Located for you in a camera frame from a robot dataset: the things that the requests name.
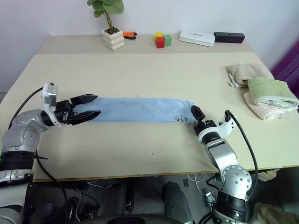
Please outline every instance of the green block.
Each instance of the green block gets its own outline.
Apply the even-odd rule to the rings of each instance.
[[[165,46],[170,46],[171,45],[171,36],[170,35],[164,35],[163,37],[165,39]]]

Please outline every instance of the black box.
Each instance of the black box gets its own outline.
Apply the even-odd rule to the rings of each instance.
[[[215,42],[218,43],[242,43],[245,35],[239,33],[215,32]]]

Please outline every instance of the white box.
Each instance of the white box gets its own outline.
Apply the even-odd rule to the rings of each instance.
[[[208,47],[212,47],[215,42],[215,36],[213,34],[187,30],[182,30],[178,39],[180,41],[205,45]]]

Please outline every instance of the potted plant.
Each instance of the potted plant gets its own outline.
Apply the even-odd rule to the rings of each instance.
[[[124,38],[122,36],[122,30],[115,28],[112,25],[111,15],[122,14],[124,11],[124,5],[122,0],[88,0],[87,4],[93,6],[94,17],[98,18],[104,15],[109,28],[101,31],[104,44],[111,50],[117,50],[125,45]]]

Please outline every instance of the toy block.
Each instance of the toy block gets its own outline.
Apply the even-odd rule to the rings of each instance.
[[[157,48],[164,48],[164,46],[165,46],[164,37],[157,37],[156,45],[157,45]]]
[[[165,39],[165,46],[170,46],[171,45],[171,36],[170,35],[164,35],[163,37]]]
[[[156,33],[155,34],[155,42],[157,42],[158,37],[163,37],[163,34],[162,33]]]

